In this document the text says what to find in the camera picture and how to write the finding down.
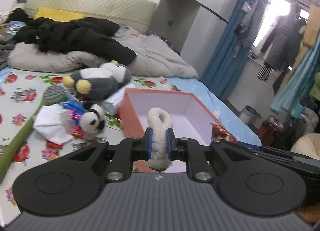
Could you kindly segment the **white fuzzy loop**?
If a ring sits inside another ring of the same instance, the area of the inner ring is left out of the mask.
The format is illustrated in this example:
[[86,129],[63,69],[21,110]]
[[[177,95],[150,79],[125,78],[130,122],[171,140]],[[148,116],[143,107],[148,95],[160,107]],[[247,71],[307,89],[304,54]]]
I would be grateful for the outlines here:
[[147,115],[147,122],[153,130],[151,158],[147,164],[153,171],[162,172],[171,165],[167,155],[166,131],[173,127],[173,119],[165,110],[151,108]]

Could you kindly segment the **red snack packet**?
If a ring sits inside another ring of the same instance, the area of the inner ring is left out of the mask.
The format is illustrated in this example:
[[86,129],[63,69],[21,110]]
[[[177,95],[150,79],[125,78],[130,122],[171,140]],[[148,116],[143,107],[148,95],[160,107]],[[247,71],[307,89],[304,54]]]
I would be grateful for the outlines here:
[[236,138],[224,126],[211,123],[212,125],[212,141],[223,140],[232,143],[238,143]]

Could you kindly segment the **blue plastic package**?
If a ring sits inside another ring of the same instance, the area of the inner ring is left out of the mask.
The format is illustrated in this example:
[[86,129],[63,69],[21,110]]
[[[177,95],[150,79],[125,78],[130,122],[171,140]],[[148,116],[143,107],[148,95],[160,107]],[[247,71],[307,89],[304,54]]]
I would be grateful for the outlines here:
[[60,103],[63,109],[71,110],[73,115],[83,115],[87,110],[84,108],[84,102],[71,100]]

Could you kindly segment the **orange cardboard box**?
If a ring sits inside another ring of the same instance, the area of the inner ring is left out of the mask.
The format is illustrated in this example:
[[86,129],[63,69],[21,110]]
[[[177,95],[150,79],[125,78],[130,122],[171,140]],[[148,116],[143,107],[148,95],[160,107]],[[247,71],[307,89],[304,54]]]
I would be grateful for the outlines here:
[[138,161],[139,172],[183,172],[182,161],[168,159],[167,129],[177,137],[196,139],[201,145],[210,145],[213,139],[236,143],[195,95],[183,92],[128,88],[119,107],[125,137],[142,137],[150,127],[153,131],[151,159]]

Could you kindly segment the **white cylinder bottle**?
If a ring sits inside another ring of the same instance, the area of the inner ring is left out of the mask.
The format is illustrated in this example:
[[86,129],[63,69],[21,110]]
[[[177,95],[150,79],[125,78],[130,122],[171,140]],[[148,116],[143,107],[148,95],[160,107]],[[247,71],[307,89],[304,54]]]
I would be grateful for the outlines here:
[[101,107],[105,111],[106,115],[108,116],[114,116],[116,115],[119,106],[122,103],[122,100],[125,95],[125,91],[128,88],[135,88],[136,86],[132,83],[128,83],[118,89],[114,94],[112,94],[110,97],[108,97],[106,100],[104,100],[101,104]]

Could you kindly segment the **small panda plush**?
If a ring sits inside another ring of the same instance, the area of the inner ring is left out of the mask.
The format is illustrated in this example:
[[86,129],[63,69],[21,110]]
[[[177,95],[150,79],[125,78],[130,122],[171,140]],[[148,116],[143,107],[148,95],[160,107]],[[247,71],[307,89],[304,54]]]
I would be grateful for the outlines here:
[[83,104],[85,112],[81,115],[79,126],[84,139],[90,139],[100,133],[105,127],[105,111],[96,103],[86,101]]

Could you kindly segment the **pink plastic toy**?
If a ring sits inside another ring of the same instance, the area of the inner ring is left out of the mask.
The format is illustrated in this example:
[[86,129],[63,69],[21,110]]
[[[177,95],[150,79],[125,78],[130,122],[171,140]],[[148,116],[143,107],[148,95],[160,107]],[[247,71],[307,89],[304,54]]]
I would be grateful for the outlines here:
[[70,113],[72,121],[76,124],[79,125],[79,122],[82,118],[82,114],[79,113],[78,111],[72,110]]

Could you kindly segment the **grey penguin plush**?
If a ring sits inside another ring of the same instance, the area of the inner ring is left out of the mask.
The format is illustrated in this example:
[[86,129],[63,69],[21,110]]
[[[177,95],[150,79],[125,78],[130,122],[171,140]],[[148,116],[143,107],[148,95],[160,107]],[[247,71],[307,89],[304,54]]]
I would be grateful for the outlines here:
[[129,68],[117,61],[102,64],[98,68],[85,68],[65,76],[62,84],[85,101],[101,101],[124,85],[132,78]]

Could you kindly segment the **clear plastic zip bag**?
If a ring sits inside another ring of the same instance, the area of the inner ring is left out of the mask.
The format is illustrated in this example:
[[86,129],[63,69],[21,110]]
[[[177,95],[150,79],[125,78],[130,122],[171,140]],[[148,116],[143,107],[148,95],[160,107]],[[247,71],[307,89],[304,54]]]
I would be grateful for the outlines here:
[[65,110],[60,114],[60,120],[62,125],[64,126],[66,132],[71,133],[73,130],[77,128],[77,124],[74,122],[71,117],[71,111]]

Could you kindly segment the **white trash bin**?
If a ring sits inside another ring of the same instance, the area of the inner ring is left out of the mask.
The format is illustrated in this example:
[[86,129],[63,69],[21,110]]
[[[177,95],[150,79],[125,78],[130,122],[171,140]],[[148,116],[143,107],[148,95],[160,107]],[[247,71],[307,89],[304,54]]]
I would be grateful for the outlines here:
[[253,118],[261,119],[261,115],[253,107],[245,106],[240,112],[239,119],[245,125],[249,125]]

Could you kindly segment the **blue curtain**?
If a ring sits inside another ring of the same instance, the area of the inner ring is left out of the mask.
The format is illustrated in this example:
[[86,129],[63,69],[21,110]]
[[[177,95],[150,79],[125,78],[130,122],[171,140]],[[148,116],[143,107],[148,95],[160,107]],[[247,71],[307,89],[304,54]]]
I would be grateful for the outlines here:
[[[238,0],[206,68],[200,78],[202,83],[220,100],[227,100],[232,93],[248,60],[249,50],[257,37],[269,0]],[[252,20],[248,23],[244,37],[236,30],[246,13],[245,3],[252,4]]]

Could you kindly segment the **grey quilt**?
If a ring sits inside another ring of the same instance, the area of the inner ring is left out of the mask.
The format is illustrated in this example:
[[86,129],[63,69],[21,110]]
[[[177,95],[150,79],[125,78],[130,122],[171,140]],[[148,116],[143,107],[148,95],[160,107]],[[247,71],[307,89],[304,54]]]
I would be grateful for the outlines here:
[[198,77],[196,70],[157,35],[143,35],[131,27],[120,27],[111,39],[117,46],[115,53],[107,48],[107,54],[99,55],[81,51],[45,53],[36,44],[21,42],[11,51],[8,62],[19,70],[61,73],[117,61],[133,75]]

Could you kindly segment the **white folded cloth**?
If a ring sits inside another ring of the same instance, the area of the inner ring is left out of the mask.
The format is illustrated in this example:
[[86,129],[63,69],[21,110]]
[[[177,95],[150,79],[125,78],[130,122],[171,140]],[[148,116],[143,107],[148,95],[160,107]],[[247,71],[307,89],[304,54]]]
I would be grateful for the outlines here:
[[66,132],[60,120],[60,114],[65,110],[59,104],[43,106],[34,120],[33,129],[57,145],[71,141],[72,134]]

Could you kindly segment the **green massage hammer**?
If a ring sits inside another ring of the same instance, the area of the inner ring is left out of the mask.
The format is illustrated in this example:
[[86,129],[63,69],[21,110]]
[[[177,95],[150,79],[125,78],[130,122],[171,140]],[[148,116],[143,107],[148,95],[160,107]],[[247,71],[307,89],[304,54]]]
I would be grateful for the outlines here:
[[15,154],[20,150],[23,143],[27,140],[30,134],[33,132],[33,124],[36,116],[43,106],[51,106],[53,104],[59,104],[61,102],[67,101],[67,89],[61,85],[51,85],[47,87],[44,91],[40,104],[33,113],[33,115],[28,119],[26,124],[22,129],[15,135],[11,140],[7,148],[1,154],[1,182],[4,180],[5,175],[10,167],[10,164],[15,156]]

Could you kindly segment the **black jacket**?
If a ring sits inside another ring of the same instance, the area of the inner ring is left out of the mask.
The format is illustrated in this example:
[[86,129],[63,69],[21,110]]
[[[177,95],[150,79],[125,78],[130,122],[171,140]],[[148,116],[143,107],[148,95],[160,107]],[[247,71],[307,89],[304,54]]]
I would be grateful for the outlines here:
[[69,22],[56,22],[47,18],[27,19],[15,35],[19,43],[35,44],[40,51],[67,54],[72,51],[87,52],[110,62],[130,65],[136,53],[112,37],[120,25],[110,20],[85,17]]

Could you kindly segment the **hanging clothes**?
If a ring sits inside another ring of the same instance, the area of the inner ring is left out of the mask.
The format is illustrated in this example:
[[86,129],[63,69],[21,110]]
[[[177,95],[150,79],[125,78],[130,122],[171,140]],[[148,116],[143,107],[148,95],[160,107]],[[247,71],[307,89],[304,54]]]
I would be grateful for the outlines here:
[[310,6],[308,14],[304,18],[300,6],[292,4],[287,15],[276,18],[260,50],[264,64],[257,74],[259,80],[266,82],[274,71],[281,73],[273,84],[270,110],[275,114],[299,117],[319,71],[319,7]]

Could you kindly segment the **beige quilted headboard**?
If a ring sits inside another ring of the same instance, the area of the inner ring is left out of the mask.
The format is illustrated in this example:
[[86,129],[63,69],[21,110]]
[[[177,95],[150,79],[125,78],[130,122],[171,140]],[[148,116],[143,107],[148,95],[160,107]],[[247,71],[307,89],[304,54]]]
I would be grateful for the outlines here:
[[33,17],[41,7],[83,13],[147,32],[156,3],[148,0],[27,0],[25,12]]

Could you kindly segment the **yellow pillow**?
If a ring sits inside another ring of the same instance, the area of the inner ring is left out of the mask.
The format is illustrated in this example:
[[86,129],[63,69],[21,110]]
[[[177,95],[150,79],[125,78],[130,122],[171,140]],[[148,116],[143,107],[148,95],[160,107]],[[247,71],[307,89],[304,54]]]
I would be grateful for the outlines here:
[[37,10],[34,19],[47,18],[56,22],[69,22],[71,20],[79,20],[85,18],[82,13],[74,13],[65,10],[41,7]]

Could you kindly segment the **dark grey blanket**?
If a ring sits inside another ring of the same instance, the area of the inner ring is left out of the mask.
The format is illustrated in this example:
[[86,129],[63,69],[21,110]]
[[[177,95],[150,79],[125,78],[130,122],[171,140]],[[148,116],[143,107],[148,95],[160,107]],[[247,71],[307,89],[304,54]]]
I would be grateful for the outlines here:
[[16,41],[11,34],[3,34],[0,37],[0,70],[9,66],[9,54],[15,48]]

